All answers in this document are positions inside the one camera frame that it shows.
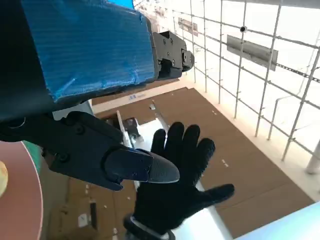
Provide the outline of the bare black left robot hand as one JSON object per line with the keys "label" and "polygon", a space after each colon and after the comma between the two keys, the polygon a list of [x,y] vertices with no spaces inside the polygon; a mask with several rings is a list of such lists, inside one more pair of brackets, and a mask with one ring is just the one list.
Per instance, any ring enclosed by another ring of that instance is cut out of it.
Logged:
{"label": "bare black left robot hand", "polygon": [[170,31],[152,31],[135,9],[104,0],[0,3],[0,139],[43,148],[50,170],[113,191],[123,180],[167,184],[169,160],[123,145],[94,115],[53,112],[89,99],[176,79],[195,63]]}

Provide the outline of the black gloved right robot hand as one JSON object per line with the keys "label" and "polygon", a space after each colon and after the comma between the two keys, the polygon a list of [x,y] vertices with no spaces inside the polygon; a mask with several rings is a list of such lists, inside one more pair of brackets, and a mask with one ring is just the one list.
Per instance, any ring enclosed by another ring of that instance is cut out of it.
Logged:
{"label": "black gloved right robot hand", "polygon": [[180,178],[168,184],[142,182],[137,189],[133,217],[160,235],[235,193],[231,183],[206,191],[196,188],[216,149],[213,140],[199,139],[200,133],[198,125],[185,128],[181,122],[173,123],[168,131],[158,129],[154,133],[151,152],[171,161]]}

